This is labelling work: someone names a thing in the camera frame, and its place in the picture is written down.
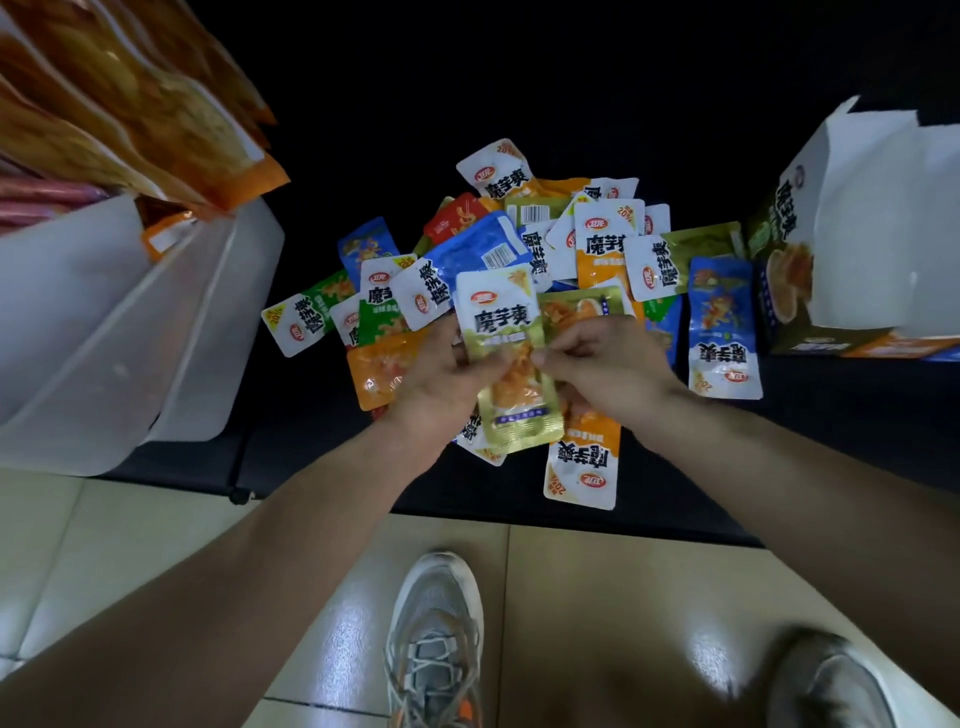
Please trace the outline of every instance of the pile of snack packets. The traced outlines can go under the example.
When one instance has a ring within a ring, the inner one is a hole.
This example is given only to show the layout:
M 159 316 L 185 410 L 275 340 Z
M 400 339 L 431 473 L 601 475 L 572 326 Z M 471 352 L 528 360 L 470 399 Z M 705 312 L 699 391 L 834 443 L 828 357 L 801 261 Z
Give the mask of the pile of snack packets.
M 637 179 L 540 180 L 509 139 L 457 169 L 480 197 L 444 200 L 411 254 L 376 218 L 337 243 L 344 270 L 263 311 L 284 354 L 336 328 L 360 407 L 376 412 L 430 324 L 453 309 L 470 360 L 502 347 L 516 355 L 455 442 L 495 466 L 548 444 L 543 494 L 606 510 L 616 502 L 620 424 L 597 412 L 564 417 L 533 349 L 577 321 L 626 314 L 661 340 L 673 366 L 688 294 L 690 388 L 762 396 L 738 223 L 671 231 L 668 205 L 635 198 Z

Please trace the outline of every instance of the orange snack bag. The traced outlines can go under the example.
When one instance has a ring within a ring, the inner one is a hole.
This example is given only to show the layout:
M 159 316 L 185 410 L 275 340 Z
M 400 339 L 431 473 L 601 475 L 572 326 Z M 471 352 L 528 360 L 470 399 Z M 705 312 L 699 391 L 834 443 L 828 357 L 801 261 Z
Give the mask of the orange snack bag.
M 347 352 L 360 409 L 368 412 L 394 400 L 396 388 L 417 358 L 420 342 L 429 330 L 426 327 L 394 334 Z
M 150 63 L 99 0 L 0 6 L 5 24 L 119 122 L 140 155 L 216 207 L 234 209 L 289 181 L 202 85 Z

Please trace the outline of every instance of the red snack packet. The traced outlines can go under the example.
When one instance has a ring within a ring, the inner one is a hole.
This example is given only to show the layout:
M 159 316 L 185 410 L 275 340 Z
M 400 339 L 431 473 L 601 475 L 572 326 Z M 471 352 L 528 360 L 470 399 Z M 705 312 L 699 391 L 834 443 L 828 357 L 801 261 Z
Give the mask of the red snack packet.
M 433 240 L 435 246 L 440 245 L 488 214 L 487 209 L 480 204 L 480 200 L 469 192 L 464 192 L 452 203 L 437 211 L 433 219 L 423 226 L 423 234 Z

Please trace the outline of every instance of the blue snack packet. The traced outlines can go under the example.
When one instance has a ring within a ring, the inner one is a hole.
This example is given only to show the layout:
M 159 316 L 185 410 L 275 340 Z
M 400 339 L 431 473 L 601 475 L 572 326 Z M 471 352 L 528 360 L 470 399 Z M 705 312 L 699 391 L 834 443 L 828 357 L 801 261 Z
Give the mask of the blue snack packet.
M 360 290 L 360 263 L 372 257 L 400 255 L 394 237 L 387 230 L 382 217 L 374 217 L 347 237 L 337 241 L 337 253 L 347 269 L 347 275 L 356 290 Z
M 690 261 L 689 387 L 704 397 L 759 400 L 753 266 L 735 257 Z
M 423 256 L 456 301 L 457 274 L 530 263 L 533 255 L 505 212 L 492 212 Z
M 666 350 L 670 366 L 677 363 L 677 339 L 680 337 L 680 320 L 684 313 L 682 296 L 667 296 L 643 302 L 643 325 L 660 339 Z

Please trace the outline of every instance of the left hand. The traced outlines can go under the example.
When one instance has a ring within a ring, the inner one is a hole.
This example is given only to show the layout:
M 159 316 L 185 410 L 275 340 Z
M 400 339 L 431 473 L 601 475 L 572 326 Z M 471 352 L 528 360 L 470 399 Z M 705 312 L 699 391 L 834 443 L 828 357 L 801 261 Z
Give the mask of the left hand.
M 413 366 L 403 376 L 396 399 L 383 420 L 412 434 L 427 468 L 463 429 L 477 395 L 510 369 L 513 355 L 492 352 L 472 364 L 460 365 L 453 349 L 457 317 L 448 314 L 430 325 Z

